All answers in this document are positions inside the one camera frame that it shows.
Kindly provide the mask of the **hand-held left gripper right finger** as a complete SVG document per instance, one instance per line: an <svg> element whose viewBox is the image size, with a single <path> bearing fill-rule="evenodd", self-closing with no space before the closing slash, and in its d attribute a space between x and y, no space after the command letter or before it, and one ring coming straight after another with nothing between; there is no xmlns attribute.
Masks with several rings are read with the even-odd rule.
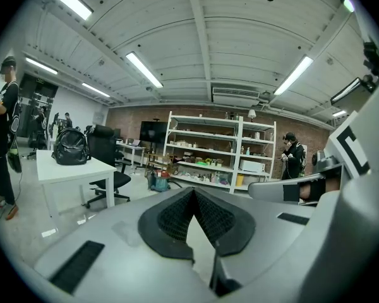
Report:
<svg viewBox="0 0 379 303"><path fill-rule="evenodd" d="M295 245L314 208L194 189L198 221L215 248L211 281L228 297L300 297L310 261Z"/></svg>

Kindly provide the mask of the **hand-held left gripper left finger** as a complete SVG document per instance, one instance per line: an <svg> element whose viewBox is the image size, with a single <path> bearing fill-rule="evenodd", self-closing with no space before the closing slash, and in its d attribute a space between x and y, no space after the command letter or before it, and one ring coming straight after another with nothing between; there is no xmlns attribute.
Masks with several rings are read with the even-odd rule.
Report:
<svg viewBox="0 0 379 303"><path fill-rule="evenodd" d="M101 211L48 248L35 271L50 278L86 241L94 241L105 247L73 293L80 302L215 300L190 261L160 256L138 232L141 214L177 193L159 193Z"/></svg>

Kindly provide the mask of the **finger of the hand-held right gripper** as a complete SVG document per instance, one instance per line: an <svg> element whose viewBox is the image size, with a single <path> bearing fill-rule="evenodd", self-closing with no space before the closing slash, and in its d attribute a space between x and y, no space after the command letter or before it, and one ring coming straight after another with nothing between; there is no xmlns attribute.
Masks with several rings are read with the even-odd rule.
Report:
<svg viewBox="0 0 379 303"><path fill-rule="evenodd" d="M317 203L326 193L340 191L344 184L343 171L326 171L295 179L252 183L248 194L258 200L307 205Z"/></svg>

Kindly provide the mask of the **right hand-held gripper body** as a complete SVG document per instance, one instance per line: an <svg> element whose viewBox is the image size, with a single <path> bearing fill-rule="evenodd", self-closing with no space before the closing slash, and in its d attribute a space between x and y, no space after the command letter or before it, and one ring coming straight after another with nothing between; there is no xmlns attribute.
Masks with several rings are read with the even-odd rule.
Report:
<svg viewBox="0 0 379 303"><path fill-rule="evenodd" d="M299 302L379 302L379 87L338 141L358 176L340 191Z"/></svg>

